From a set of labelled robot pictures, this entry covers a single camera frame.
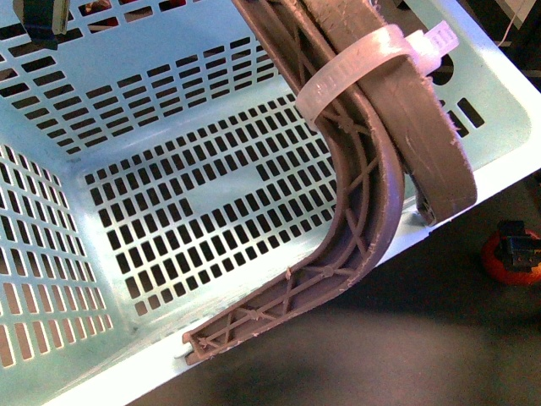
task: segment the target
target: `white wire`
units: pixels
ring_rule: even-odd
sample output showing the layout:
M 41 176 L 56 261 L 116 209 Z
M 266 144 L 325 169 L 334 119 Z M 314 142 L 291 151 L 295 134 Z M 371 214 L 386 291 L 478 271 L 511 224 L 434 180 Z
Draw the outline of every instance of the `white wire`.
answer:
M 503 43 L 505 42 L 505 40 L 507 39 L 507 36 L 509 35 L 509 31 L 511 31 L 511 27 L 513 26 L 513 23 L 515 22 L 515 19 L 516 17 L 518 16 L 518 14 L 521 12 L 522 10 L 522 7 L 524 7 L 524 4 L 526 3 L 526 0 L 522 0 L 522 4 L 521 4 L 521 7 L 518 8 L 518 10 L 515 12 L 515 14 L 513 15 L 513 18 L 511 19 L 511 21 L 509 22 L 509 25 L 507 25 L 507 30 L 505 30 L 505 34 L 504 34 L 504 37 L 501 39 L 500 42 L 498 42 L 498 47 L 501 47 L 503 45 Z

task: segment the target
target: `light blue basket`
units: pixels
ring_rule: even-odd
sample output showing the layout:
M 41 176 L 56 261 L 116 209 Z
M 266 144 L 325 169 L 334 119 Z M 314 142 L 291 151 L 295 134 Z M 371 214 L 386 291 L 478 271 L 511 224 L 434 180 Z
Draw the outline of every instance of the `light blue basket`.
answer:
M 454 3 L 409 3 L 461 39 L 437 91 L 487 198 L 539 166 L 540 97 Z M 332 218 L 325 143 L 229 2 L 83 4 L 57 52 L 0 8 L 4 405 L 125 403 L 181 373 L 179 334 L 311 253 Z M 407 206 L 386 257 L 428 232 Z

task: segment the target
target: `orange object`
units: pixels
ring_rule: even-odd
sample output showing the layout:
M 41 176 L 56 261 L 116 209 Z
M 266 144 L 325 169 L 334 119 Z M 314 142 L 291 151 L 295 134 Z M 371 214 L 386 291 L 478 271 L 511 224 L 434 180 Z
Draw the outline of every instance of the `orange object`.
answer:
M 532 230 L 526 230 L 526 233 L 534 239 L 541 239 Z M 496 250 L 500 245 L 500 232 L 492 234 L 489 240 L 481 249 L 481 257 L 486 272 L 495 280 L 507 285 L 527 286 L 541 281 L 541 264 L 532 268 L 531 272 L 508 271 L 503 262 L 496 257 Z

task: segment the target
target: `white zip tie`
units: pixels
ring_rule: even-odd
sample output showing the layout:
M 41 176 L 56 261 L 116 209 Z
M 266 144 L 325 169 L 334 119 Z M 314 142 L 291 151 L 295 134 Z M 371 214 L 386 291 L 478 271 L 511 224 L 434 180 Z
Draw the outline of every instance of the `white zip tie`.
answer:
M 297 96 L 297 109 L 310 129 L 317 131 L 316 118 L 349 86 L 383 63 L 402 55 L 410 56 L 421 74 L 434 72 L 441 58 L 458 47 L 458 38 L 442 21 L 423 34 L 421 30 L 404 38 L 397 25 L 386 25 L 353 43 L 320 69 Z

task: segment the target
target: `dark floor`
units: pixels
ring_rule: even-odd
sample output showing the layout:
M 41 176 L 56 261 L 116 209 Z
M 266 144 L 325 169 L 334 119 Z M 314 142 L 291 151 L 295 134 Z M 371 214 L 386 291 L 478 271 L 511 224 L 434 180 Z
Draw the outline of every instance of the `dark floor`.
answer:
M 435 231 L 341 297 L 196 366 L 143 405 L 541 404 L 541 285 L 488 278 L 501 219 L 541 231 L 524 182 Z

